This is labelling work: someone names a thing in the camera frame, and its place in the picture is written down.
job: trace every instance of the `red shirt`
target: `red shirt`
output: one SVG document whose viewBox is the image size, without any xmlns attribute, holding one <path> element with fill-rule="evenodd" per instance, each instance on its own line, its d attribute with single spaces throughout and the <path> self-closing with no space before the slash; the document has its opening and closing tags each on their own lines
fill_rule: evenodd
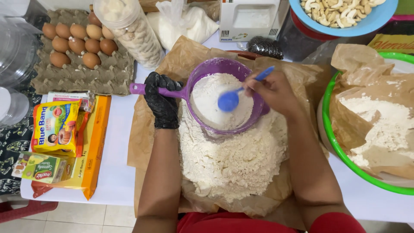
<svg viewBox="0 0 414 233">
<path fill-rule="evenodd" d="M 244 213 L 187 213 L 177 224 L 177 233 L 297 233 L 284 225 L 251 219 Z M 312 224 L 309 233 L 366 233 L 359 222 L 344 213 L 326 213 Z"/>
</svg>

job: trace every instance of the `hand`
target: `hand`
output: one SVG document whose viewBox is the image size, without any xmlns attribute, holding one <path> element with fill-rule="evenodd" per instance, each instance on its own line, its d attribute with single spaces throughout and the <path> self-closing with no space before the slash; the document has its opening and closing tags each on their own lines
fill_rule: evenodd
<svg viewBox="0 0 414 233">
<path fill-rule="evenodd" d="M 285 117 L 290 117 L 300 110 L 299 102 L 285 74 L 273 71 L 264 80 L 258 82 L 254 78 L 262 71 L 257 70 L 246 78 L 243 83 L 245 94 L 249 97 L 252 97 L 255 92 L 260 94 L 270 108 Z"/>
<path fill-rule="evenodd" d="M 183 82 L 171 80 L 166 75 L 151 72 L 144 82 L 145 101 L 155 116 L 156 129 L 178 129 L 178 106 L 176 99 L 165 97 L 158 93 L 159 87 L 166 87 L 169 91 L 181 91 Z"/>
</svg>

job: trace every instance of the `egg tray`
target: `egg tray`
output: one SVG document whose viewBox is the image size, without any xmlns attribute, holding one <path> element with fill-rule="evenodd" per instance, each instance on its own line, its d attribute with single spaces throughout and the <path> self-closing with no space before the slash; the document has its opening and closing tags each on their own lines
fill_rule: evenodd
<svg viewBox="0 0 414 233">
<path fill-rule="evenodd" d="M 84 10 L 59 9 L 48 11 L 51 24 L 59 22 L 70 27 L 73 23 L 86 27 L 89 23 L 88 12 Z M 57 68 L 51 64 L 49 56 L 53 50 L 52 41 L 41 36 L 43 47 L 37 51 L 41 61 L 34 68 L 38 75 L 32 79 L 31 85 L 37 94 L 45 95 L 54 92 L 80 92 L 91 91 L 98 95 L 129 95 L 129 85 L 132 83 L 134 73 L 134 58 L 127 49 L 116 39 L 118 46 L 112 56 L 107 56 L 102 51 L 98 52 L 101 65 L 94 70 L 83 64 L 82 56 L 72 51 L 66 51 L 71 64 Z"/>
</svg>

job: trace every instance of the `white table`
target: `white table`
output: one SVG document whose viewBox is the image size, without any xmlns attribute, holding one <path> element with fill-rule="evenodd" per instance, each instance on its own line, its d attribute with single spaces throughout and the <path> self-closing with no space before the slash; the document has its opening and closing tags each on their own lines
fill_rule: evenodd
<svg viewBox="0 0 414 233">
<path fill-rule="evenodd" d="M 220 43 L 218 32 L 204 45 L 209 48 L 239 50 L 234 42 Z M 150 72 L 151 70 L 138 66 L 135 82 L 143 83 Z M 135 168 L 128 167 L 126 163 L 137 98 L 138 95 L 112 97 L 98 184 L 92 198 L 87 201 L 80 190 L 54 188 L 36 200 L 134 205 Z M 334 155 L 330 156 L 329 162 L 338 179 L 345 204 L 356 219 L 414 223 L 414 196 L 388 192 L 366 182 Z M 20 189 L 23 198 L 33 199 L 30 184 L 31 180 L 22 179 Z"/>
</svg>

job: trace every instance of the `patterned cloth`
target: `patterned cloth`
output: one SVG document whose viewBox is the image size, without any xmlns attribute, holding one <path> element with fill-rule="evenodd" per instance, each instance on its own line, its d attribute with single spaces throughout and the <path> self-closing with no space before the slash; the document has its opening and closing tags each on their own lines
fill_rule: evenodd
<svg viewBox="0 0 414 233">
<path fill-rule="evenodd" d="M 47 17 L 39 17 L 35 26 L 42 29 L 44 22 L 49 22 Z M 30 86 L 30 81 L 37 76 L 33 70 L 29 77 L 18 86 L 15 90 L 26 95 L 30 102 L 30 116 L 12 129 L 0 129 L 0 196 L 4 194 L 19 194 L 21 178 L 13 177 L 13 165 L 17 161 L 21 151 L 27 151 L 30 147 L 30 140 L 33 133 L 33 108 L 40 104 L 41 95 L 36 95 L 35 89 Z"/>
</svg>

